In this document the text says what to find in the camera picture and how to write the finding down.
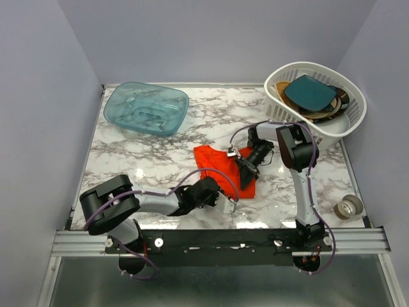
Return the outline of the clear blue plastic tub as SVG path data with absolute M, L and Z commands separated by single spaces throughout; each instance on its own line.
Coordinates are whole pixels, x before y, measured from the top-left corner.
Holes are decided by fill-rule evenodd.
M 178 131 L 188 108 L 189 97 L 181 90 L 126 82 L 108 98 L 104 118 L 122 129 L 167 137 Z

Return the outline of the orange t shirt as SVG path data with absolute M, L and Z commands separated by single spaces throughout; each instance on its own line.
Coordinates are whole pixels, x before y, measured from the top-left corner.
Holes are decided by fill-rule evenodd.
M 235 185 L 240 199 L 253 199 L 256 194 L 256 181 L 252 179 L 250 184 L 241 190 L 240 171 L 233 157 L 228 157 L 226 152 L 213 149 L 209 145 L 194 147 L 194 157 L 199 169 L 212 168 L 221 171 Z M 212 177 L 226 196 L 236 199 L 236 193 L 228 180 L 214 171 L 202 171 L 201 179 Z

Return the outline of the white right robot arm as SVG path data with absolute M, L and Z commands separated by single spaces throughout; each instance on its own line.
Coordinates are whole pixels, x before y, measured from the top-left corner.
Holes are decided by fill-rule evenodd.
M 317 234 L 325 232 L 325 223 L 315 208 L 316 192 L 313 188 L 313 169 L 319 157 L 306 122 L 278 123 L 262 121 L 245 128 L 248 132 L 248 157 L 238 155 L 235 160 L 239 169 L 240 189 L 247 188 L 259 176 L 259 165 L 278 142 L 281 160 L 289 169 L 295 188 L 297 232 L 294 243 L 298 249 L 307 251 L 317 243 Z

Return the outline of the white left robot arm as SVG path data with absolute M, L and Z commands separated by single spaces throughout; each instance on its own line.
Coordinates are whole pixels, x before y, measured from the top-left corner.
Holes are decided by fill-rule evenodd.
M 136 252 L 142 243 L 141 229 L 130 216 L 136 212 L 163 216 L 184 216 L 204 206 L 229 212 L 234 206 L 218 183 L 204 177 L 193 185 L 178 185 L 167 192 L 134 189 L 126 175 L 118 175 L 80 196 L 90 235 L 109 234 L 129 253 Z

